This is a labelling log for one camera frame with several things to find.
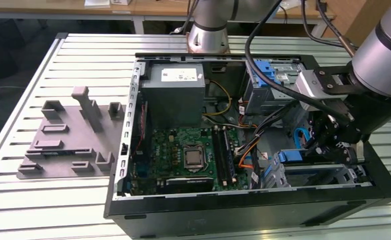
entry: motherboard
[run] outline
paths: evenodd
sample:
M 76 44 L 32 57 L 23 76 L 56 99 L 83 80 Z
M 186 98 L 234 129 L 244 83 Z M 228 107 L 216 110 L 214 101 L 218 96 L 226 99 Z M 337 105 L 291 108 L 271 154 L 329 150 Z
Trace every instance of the motherboard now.
M 248 189 L 247 174 L 234 166 L 232 153 L 239 145 L 234 128 L 155 129 L 150 161 L 135 164 L 134 193 Z

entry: open computer tower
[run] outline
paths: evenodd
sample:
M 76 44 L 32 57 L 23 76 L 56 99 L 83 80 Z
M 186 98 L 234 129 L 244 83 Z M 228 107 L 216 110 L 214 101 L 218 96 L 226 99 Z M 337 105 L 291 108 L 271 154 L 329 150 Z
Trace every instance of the open computer tower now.
M 288 88 L 310 55 L 255 55 Z M 309 112 L 235 54 L 136 55 L 104 217 L 131 238 L 329 225 L 391 202 L 391 175 L 369 142 L 363 161 L 306 153 Z

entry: sticker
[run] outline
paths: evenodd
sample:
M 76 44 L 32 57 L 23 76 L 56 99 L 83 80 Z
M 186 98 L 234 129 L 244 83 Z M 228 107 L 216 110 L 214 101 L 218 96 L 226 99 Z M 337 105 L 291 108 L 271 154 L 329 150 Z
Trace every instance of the sticker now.
M 255 183 L 258 183 L 258 180 L 260 179 L 254 171 L 251 172 L 251 179 L 254 179 Z
M 114 14 L 131 14 L 131 11 L 112 11 Z
M 192 82 L 198 81 L 195 68 L 164 68 L 162 70 L 162 82 Z
M 238 107 L 238 112 L 239 112 L 242 115 L 244 115 L 244 106 L 239 106 L 239 107 Z
M 290 80 L 288 75 L 286 73 L 284 74 L 278 74 L 275 77 L 279 80 Z

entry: green circuit board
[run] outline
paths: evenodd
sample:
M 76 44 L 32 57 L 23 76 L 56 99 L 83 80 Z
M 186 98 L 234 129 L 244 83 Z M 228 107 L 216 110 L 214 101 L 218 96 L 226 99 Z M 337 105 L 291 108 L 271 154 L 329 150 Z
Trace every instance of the green circuit board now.
M 232 128 L 227 131 L 231 149 L 240 145 L 238 132 Z M 159 178 L 207 177 L 214 178 L 214 191 L 243 190 L 248 188 L 248 179 L 244 172 L 236 174 L 236 183 L 223 186 L 218 181 L 212 130 L 210 128 L 178 128 L 154 130 L 151 144 L 151 162 L 147 176 L 138 178 L 139 189 L 143 195 L 155 195 Z M 184 164 L 186 149 L 203 149 L 204 163 L 198 170 L 187 169 Z

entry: blue latch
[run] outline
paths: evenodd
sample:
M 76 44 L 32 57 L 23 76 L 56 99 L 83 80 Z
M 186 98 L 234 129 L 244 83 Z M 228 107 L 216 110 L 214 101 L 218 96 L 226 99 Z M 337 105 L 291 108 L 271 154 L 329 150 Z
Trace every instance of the blue latch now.
M 283 162 L 302 162 L 303 156 L 298 150 L 286 150 L 278 153 L 280 163 Z
M 255 61 L 256 66 L 259 67 L 262 73 L 272 80 L 275 81 L 278 84 L 280 84 L 280 82 L 276 80 L 276 70 L 274 69 L 274 67 L 271 67 L 271 64 L 268 61 Z M 252 71 L 254 76 L 256 78 L 256 82 L 258 82 L 258 86 L 264 88 L 268 87 L 270 85 L 262 80 L 262 78 L 258 76 L 258 74 Z

